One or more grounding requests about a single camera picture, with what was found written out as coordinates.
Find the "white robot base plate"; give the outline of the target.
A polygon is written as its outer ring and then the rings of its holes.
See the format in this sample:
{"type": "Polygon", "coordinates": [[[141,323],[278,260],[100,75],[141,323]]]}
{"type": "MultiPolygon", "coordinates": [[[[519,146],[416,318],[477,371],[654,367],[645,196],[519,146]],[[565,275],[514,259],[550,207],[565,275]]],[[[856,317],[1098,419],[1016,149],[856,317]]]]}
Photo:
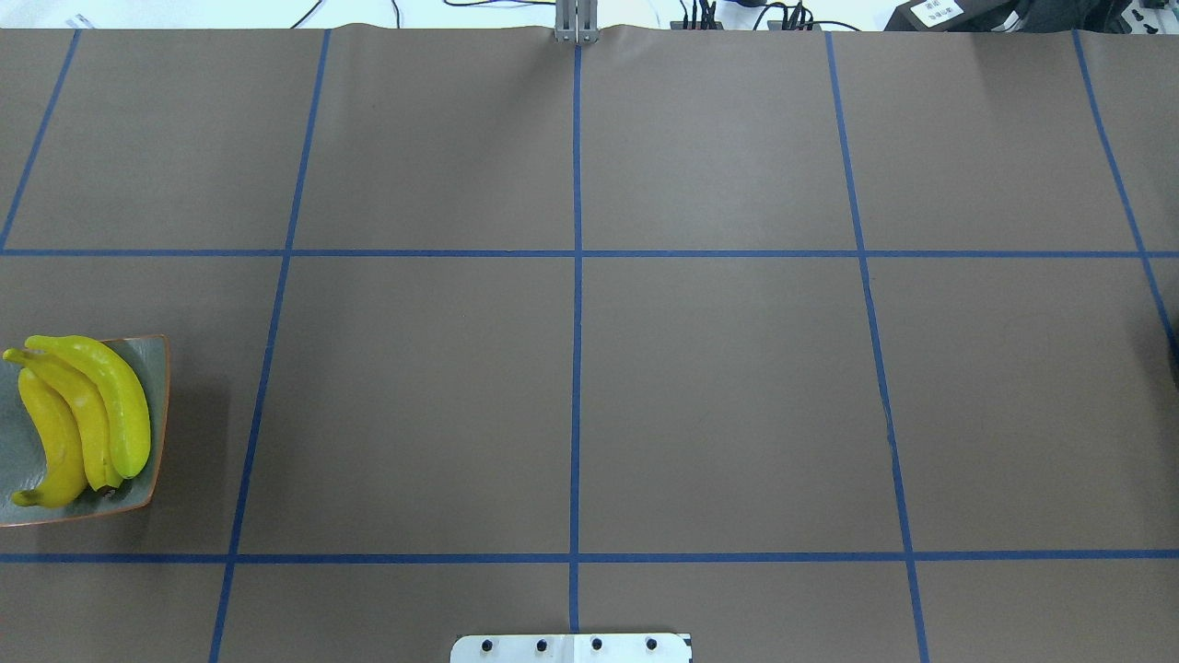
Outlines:
{"type": "Polygon", "coordinates": [[[692,662],[689,634],[472,634],[450,662],[692,662]]]}

